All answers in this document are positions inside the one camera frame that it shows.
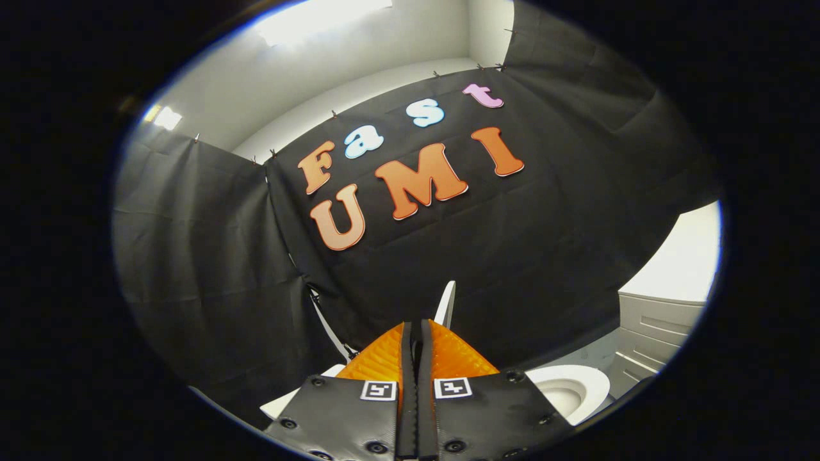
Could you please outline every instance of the light fixture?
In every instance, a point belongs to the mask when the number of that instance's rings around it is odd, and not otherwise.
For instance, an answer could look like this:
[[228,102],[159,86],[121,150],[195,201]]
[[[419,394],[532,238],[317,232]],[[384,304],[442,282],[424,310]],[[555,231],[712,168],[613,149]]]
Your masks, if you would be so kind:
[[272,47],[392,6],[392,0],[307,0],[260,20],[253,28]]
[[176,124],[180,123],[180,120],[182,120],[180,114],[172,111],[170,107],[164,107],[157,115],[157,119],[154,120],[154,125],[161,126],[166,130],[173,130]]
[[154,104],[153,106],[151,106],[150,109],[148,109],[148,112],[145,112],[143,120],[153,121],[154,117],[157,116],[160,109],[162,109],[162,106],[160,106],[159,104]]

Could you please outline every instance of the ceiling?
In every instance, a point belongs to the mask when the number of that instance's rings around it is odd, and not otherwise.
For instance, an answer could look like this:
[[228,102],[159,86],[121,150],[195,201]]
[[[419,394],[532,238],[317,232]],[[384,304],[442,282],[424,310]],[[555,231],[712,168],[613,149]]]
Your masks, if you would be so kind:
[[176,131],[201,133],[203,142],[233,151],[289,109],[341,84],[415,62],[468,57],[468,4],[393,0],[356,22],[275,47],[247,28],[201,57],[157,102],[183,116]]

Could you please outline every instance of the white wall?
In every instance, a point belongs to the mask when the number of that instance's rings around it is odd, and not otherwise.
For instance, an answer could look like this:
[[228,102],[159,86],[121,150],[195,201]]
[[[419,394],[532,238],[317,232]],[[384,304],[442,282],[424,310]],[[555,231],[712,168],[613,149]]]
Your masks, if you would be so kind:
[[324,92],[287,111],[264,126],[240,144],[234,153],[240,157],[263,163],[271,157],[269,149],[279,152],[311,128],[333,116],[331,110],[341,113],[391,89],[439,75],[475,69],[476,62],[467,57],[417,62],[362,77]]
[[513,28],[513,0],[470,0],[470,57],[484,67],[504,61]]
[[620,292],[703,303],[720,255],[718,202],[681,214],[655,255]]

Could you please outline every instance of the black cloth backdrop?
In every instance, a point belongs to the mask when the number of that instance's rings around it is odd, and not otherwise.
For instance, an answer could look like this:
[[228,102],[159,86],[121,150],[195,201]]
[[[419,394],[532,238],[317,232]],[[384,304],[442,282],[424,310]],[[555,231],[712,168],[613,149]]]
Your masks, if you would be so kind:
[[344,362],[282,244],[262,166],[143,123],[123,152],[112,238],[148,343],[255,427],[270,422],[260,405]]
[[[678,112],[640,72],[566,23],[515,3],[515,35],[503,71],[430,78],[360,103],[316,126],[266,162],[285,244],[340,339],[362,348],[385,330],[431,317],[457,282],[453,331],[497,367],[527,367],[577,349],[619,325],[617,289],[666,239],[683,212],[718,198],[711,162]],[[462,93],[490,87],[490,109]],[[445,112],[421,128],[408,104],[435,99]],[[344,156],[346,136],[373,125],[384,143]],[[494,174],[470,134],[497,126],[524,170]],[[306,195],[297,164],[325,141],[330,179]],[[469,190],[403,220],[377,167],[416,170],[419,150],[443,143]],[[341,252],[322,242],[312,208],[349,184],[366,221]]]
[[[453,330],[498,367],[526,367],[618,325],[617,289],[649,260],[678,215],[718,197],[708,155],[665,97],[585,35],[525,3],[503,72],[431,78],[382,94],[308,131],[261,167],[142,124],[126,146],[113,239],[122,290],[170,368],[262,428],[258,406],[341,362],[307,297],[340,339],[362,349],[399,322],[430,317],[456,280]],[[462,94],[489,86],[504,106]],[[444,119],[420,128],[409,103]],[[385,137],[344,156],[363,125]],[[526,164],[508,177],[470,133],[498,126]],[[297,163],[326,140],[330,180],[313,196]],[[470,189],[403,221],[374,170],[443,143]],[[269,185],[265,184],[267,174]],[[329,250],[308,213],[358,185],[367,230]],[[292,254],[296,267],[289,258]]]

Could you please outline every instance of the toilet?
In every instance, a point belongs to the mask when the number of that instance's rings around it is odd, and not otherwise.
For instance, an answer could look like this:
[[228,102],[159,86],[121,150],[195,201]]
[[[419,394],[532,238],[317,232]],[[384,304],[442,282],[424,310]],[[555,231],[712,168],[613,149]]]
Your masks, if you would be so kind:
[[592,415],[609,394],[609,378],[592,367],[555,365],[530,370],[526,375],[573,426]]

